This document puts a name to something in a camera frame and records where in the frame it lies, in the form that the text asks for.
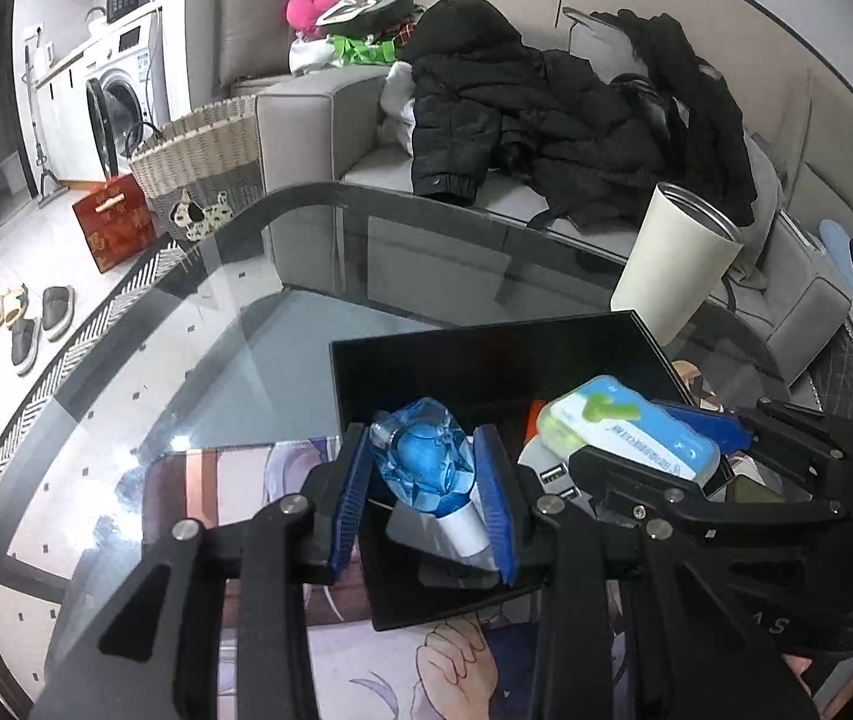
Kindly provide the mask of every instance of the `red box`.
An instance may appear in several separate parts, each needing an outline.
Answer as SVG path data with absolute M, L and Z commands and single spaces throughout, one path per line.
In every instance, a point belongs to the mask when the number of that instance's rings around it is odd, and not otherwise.
M 75 202 L 73 212 L 101 274 L 156 240 L 146 196 L 132 175 L 111 178 Z

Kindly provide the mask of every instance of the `white tumbler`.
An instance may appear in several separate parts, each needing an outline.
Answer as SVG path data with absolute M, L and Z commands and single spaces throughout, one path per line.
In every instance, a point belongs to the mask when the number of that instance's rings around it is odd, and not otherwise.
M 666 346 L 689 322 L 743 247 L 740 228 L 706 200 L 660 183 L 610 299 L 633 309 Z

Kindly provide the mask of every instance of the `white cabinet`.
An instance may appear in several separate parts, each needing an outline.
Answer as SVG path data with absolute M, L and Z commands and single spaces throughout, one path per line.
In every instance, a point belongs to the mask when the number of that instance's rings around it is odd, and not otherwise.
M 103 181 L 86 103 L 82 57 L 36 90 L 43 145 L 61 181 Z

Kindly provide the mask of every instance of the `white cloth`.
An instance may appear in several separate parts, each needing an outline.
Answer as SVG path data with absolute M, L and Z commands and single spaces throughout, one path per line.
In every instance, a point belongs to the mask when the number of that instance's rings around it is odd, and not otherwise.
M 303 40 L 298 37 L 290 46 L 290 73 L 304 76 L 312 70 L 324 67 L 339 67 L 332 42 L 328 40 Z
M 410 156 L 413 156 L 413 128 L 417 125 L 413 116 L 414 89 L 413 65 L 394 62 L 379 96 L 386 119 L 376 129 L 379 143 L 399 143 Z

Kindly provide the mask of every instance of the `white trash bin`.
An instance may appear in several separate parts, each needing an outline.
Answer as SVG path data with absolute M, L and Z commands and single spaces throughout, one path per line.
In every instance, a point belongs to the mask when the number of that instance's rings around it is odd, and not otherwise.
M 13 151 L 10 156 L 2 160 L 0 170 L 10 187 L 10 194 L 18 194 L 26 189 L 26 177 L 23 175 L 23 166 L 20 164 L 18 152 Z

